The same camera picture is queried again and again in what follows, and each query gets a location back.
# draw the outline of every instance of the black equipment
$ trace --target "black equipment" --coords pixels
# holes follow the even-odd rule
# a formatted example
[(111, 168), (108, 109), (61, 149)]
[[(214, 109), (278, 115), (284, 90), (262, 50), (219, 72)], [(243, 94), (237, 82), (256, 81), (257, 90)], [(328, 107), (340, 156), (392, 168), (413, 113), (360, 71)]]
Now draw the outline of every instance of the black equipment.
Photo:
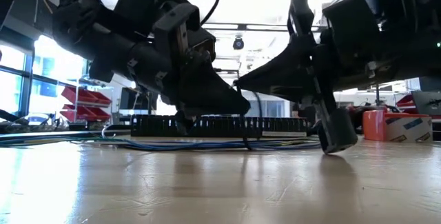
[(441, 91), (441, 77), (420, 77), (420, 90), (423, 92)]
[[(249, 138), (305, 137), (309, 124), (299, 118), (245, 117), (245, 125), (239, 116), (202, 116), (192, 127), (190, 137), (236, 138), (246, 134)], [(137, 114), (132, 116), (132, 136), (181, 136), (175, 116)]]
[(441, 93), (412, 92), (412, 99), (418, 114), (441, 116)]
[(53, 35), (92, 61), (92, 78), (110, 82), (117, 73), (132, 79), (175, 105), (185, 126), (203, 114), (250, 108), (213, 70), (216, 38), (201, 28), (199, 9), (187, 0), (118, 0), (114, 11), (101, 0), (60, 0)]

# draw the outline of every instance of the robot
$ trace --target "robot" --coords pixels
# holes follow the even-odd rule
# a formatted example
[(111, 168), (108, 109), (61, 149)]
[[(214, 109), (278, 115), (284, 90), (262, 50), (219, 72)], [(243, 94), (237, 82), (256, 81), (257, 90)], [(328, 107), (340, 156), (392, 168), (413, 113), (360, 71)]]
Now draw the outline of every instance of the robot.
[[(439, 73), (440, 1), (341, 1), (323, 10), (329, 23), (317, 43), (307, 0), (291, 0), (288, 46), (235, 84), (316, 106), (323, 151), (345, 150), (358, 137), (333, 91)], [(113, 11), (101, 0), (60, 0), (53, 36), (61, 47), (92, 61), (92, 78), (109, 82), (117, 73), (161, 94), (176, 106), (185, 134), (200, 115), (243, 115), (250, 108), (212, 67), (216, 39), (201, 27), (207, 19), (201, 21), (187, 0), (118, 0)]]
[(307, 0), (291, 0), (287, 48), (236, 85), (316, 106), (325, 154), (346, 150), (357, 143), (353, 122), (367, 108), (351, 115), (337, 108), (333, 91), (439, 75), (440, 2), (344, 0), (322, 10), (328, 28), (316, 43)]

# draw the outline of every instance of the table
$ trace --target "table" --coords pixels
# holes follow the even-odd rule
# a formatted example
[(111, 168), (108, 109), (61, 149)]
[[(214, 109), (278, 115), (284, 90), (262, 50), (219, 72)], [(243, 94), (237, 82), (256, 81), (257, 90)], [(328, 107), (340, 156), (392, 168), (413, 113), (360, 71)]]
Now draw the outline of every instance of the table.
[(441, 146), (0, 149), (0, 223), (441, 223)]

